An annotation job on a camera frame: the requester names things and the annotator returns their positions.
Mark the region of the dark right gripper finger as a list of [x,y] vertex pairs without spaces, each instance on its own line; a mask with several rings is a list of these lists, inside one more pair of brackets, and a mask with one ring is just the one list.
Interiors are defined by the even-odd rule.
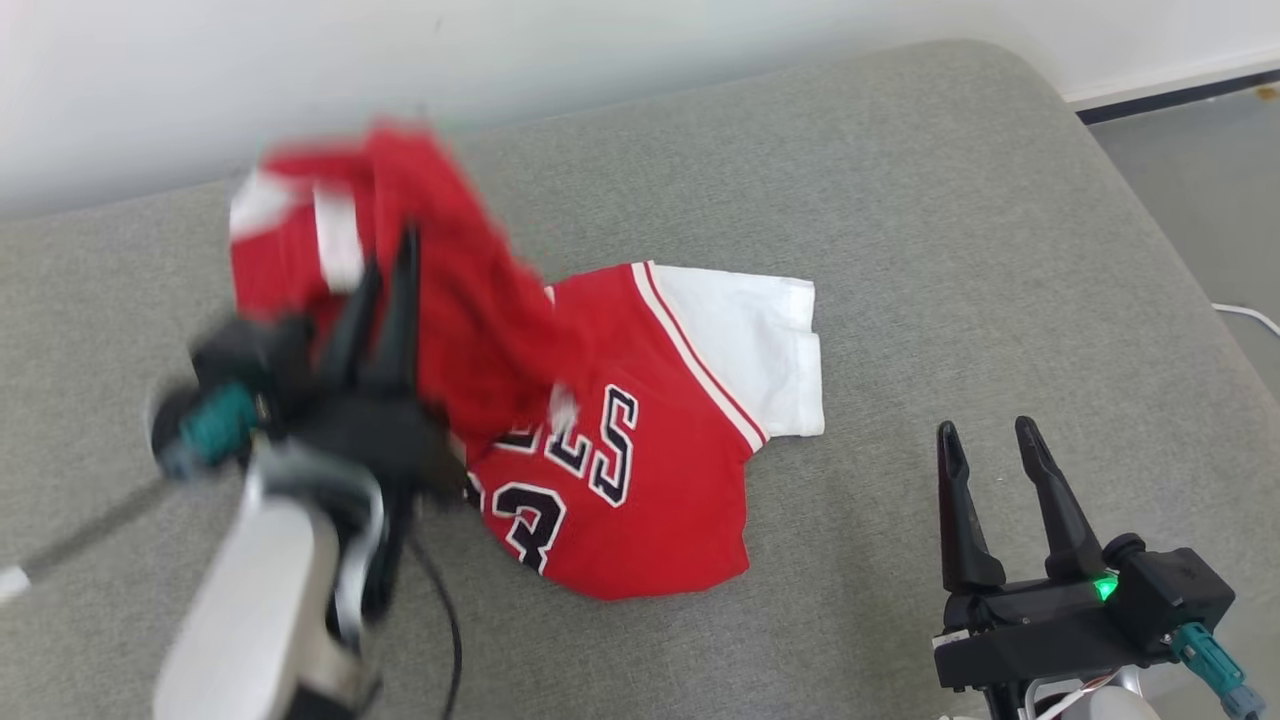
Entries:
[[988,551],[970,492],[970,464],[952,421],[938,425],[936,448],[943,588],[952,594],[998,588],[1007,578]]
[[1062,470],[1030,416],[1014,423],[1021,465],[1036,487],[1050,553],[1044,559],[1052,582],[1094,580],[1107,573],[1102,548]]

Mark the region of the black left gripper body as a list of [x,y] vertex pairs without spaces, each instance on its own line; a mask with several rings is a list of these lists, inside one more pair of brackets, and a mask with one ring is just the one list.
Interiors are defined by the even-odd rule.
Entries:
[[398,501],[461,503],[468,493],[448,428],[412,396],[325,395],[285,428],[289,437],[369,470]]

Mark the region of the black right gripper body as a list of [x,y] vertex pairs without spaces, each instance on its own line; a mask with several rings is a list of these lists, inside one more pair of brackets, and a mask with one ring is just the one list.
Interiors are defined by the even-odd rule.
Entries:
[[1166,662],[1167,648],[1134,643],[1091,582],[1019,582],[1002,592],[951,594],[933,660],[941,687],[983,691],[1151,667]]

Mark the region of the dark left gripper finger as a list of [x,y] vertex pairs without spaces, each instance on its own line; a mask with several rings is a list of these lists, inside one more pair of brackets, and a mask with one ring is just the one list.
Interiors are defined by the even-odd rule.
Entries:
[[419,369],[420,232],[406,224],[390,265],[387,306],[372,354],[360,383],[379,395],[411,393]]
[[358,287],[346,299],[316,363],[316,382],[326,389],[361,389],[381,393],[372,370],[366,368],[367,350],[381,296],[383,275],[370,261]]

